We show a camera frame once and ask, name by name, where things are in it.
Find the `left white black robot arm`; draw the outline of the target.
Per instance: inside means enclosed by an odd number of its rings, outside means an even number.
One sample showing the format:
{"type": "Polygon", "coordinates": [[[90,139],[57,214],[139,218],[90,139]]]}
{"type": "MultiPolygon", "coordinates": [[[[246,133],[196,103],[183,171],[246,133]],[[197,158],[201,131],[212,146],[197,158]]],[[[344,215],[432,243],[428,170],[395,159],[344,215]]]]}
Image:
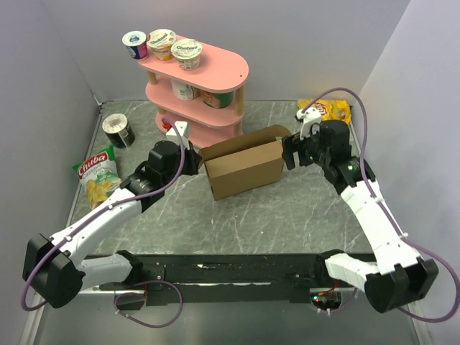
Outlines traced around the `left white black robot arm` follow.
{"type": "Polygon", "coordinates": [[[101,205],[78,222],[53,234],[38,234],[27,244],[22,277],[53,308],[68,304],[82,290],[106,283],[127,289],[142,280],[143,264],[128,251],[96,259],[88,255],[128,220],[161,199],[181,175],[198,173],[200,155],[188,139],[157,142],[147,160],[101,205]]]}

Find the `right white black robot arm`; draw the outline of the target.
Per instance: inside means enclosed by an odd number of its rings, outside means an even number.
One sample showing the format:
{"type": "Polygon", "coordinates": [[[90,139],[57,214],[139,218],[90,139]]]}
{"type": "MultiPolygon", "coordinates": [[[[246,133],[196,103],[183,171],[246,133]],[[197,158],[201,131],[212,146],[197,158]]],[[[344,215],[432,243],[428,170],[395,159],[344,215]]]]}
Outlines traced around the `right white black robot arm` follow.
{"type": "Polygon", "coordinates": [[[438,267],[405,243],[394,218],[382,210],[385,201],[376,176],[366,160],[351,153],[346,123],[314,124],[306,136],[298,132],[283,137],[282,149],[289,170],[311,164],[322,169],[356,216],[375,258],[371,264],[341,251],[326,252],[314,269],[316,282],[328,287],[341,280],[358,288],[380,313],[423,299],[437,278],[438,267]]]}

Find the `brown cardboard box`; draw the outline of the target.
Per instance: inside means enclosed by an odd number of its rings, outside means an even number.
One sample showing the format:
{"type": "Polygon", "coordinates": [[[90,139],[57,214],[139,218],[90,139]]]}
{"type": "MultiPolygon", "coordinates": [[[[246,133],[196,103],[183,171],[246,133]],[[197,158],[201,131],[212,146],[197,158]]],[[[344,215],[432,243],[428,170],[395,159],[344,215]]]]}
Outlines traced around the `brown cardboard box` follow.
{"type": "Polygon", "coordinates": [[[200,150],[213,199],[280,181],[285,166],[283,137],[291,131],[279,124],[243,134],[200,150]]]}

